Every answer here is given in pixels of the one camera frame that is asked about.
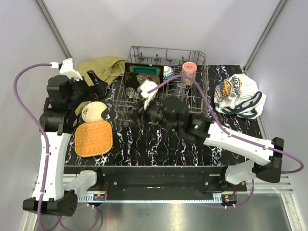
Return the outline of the cream round floral plate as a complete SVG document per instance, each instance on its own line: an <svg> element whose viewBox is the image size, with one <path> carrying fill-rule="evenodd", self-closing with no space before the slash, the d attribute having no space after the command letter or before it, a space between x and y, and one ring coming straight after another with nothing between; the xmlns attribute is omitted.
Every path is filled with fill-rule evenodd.
<svg viewBox="0 0 308 231"><path fill-rule="evenodd" d="M81 113L84 122L95 122L104 120L107 116L107 106L102 102L91 102L87 104Z"/></svg>

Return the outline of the clear drinking glass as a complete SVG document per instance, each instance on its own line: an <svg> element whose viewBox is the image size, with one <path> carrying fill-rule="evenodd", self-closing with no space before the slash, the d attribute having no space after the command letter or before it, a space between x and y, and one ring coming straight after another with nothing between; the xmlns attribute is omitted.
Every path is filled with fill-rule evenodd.
<svg viewBox="0 0 308 231"><path fill-rule="evenodd" d="M175 88L174 96L178 98L183 98L186 93L186 85L183 83L178 83Z"/></svg>

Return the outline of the black floral square plate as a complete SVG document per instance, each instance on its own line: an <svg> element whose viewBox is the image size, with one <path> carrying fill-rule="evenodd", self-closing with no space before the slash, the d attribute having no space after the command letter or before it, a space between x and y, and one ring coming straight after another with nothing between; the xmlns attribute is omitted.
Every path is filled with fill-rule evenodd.
<svg viewBox="0 0 308 231"><path fill-rule="evenodd" d="M127 98L138 99L138 87L145 81L153 81L157 85L161 83L161 77L155 74L142 72L125 72L124 73L124 92Z"/></svg>

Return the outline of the teal square ceramic dish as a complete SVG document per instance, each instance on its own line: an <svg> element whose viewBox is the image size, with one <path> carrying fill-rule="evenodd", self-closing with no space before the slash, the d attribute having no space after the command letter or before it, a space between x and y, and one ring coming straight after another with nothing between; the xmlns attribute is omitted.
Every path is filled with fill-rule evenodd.
<svg viewBox="0 0 308 231"><path fill-rule="evenodd" d="M163 76L164 67L162 65L152 65L152 64L136 64L136 63L125 63L126 72L138 72L138 73L147 73L155 74L160 77Z"/></svg>

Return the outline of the red patterned bowl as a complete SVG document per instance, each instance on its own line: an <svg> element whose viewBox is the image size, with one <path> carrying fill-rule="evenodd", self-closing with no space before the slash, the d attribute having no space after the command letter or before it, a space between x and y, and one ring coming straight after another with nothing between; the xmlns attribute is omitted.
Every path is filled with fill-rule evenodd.
<svg viewBox="0 0 308 231"><path fill-rule="evenodd" d="M167 81L174 76L174 70L170 66L164 66L163 81Z"/></svg>

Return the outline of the woven bamboo basket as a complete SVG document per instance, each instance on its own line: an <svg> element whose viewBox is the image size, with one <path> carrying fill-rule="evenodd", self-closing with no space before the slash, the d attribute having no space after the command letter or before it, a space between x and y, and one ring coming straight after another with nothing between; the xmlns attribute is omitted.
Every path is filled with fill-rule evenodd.
<svg viewBox="0 0 308 231"><path fill-rule="evenodd" d="M108 153L113 147L113 131L108 121L83 123L75 131L75 151L88 158Z"/></svg>

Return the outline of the pink skull pattern mug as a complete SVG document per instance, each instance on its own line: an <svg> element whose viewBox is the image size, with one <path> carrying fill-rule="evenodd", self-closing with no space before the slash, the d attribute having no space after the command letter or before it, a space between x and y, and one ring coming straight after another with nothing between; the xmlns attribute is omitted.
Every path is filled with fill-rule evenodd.
<svg viewBox="0 0 308 231"><path fill-rule="evenodd" d="M182 65L182 74L188 76L189 78L182 77L181 81L186 86L190 86L196 80L196 72L197 72L197 65L193 62L185 62Z"/></svg>

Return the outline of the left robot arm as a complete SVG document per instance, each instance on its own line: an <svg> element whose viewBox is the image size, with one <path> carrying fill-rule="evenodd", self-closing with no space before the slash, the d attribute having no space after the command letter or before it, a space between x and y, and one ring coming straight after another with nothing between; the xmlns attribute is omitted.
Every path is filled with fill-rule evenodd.
<svg viewBox="0 0 308 231"><path fill-rule="evenodd" d="M100 190L104 184L98 167L86 168L70 183L63 184L65 155L77 118L76 109L85 100L93 99L94 92L76 70L60 71L51 77L47 92L39 118L42 149L38 180L32 196L23 201L23 210L70 217L83 193L89 188Z"/></svg>

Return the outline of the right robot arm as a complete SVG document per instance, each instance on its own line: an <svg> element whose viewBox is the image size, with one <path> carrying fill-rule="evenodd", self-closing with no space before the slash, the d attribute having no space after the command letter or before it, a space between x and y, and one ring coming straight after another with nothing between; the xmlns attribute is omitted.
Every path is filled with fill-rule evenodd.
<svg viewBox="0 0 308 231"><path fill-rule="evenodd" d="M282 173L283 139L264 140L251 137L219 124L201 114L189 112L185 102L175 96L162 104L156 101L137 101L129 111L131 119L140 126L142 121L153 122L173 130L185 142L215 146L246 157L248 160L223 168L219 187L229 191L235 185L255 178L278 183Z"/></svg>

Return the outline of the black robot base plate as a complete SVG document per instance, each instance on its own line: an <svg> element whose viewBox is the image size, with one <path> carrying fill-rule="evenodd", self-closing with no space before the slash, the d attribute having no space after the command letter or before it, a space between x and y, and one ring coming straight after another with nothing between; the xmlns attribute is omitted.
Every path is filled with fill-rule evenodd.
<svg viewBox="0 0 308 231"><path fill-rule="evenodd" d="M215 193L244 192L244 182L223 182L224 167L98 167L95 190L107 190L108 201L199 201Z"/></svg>

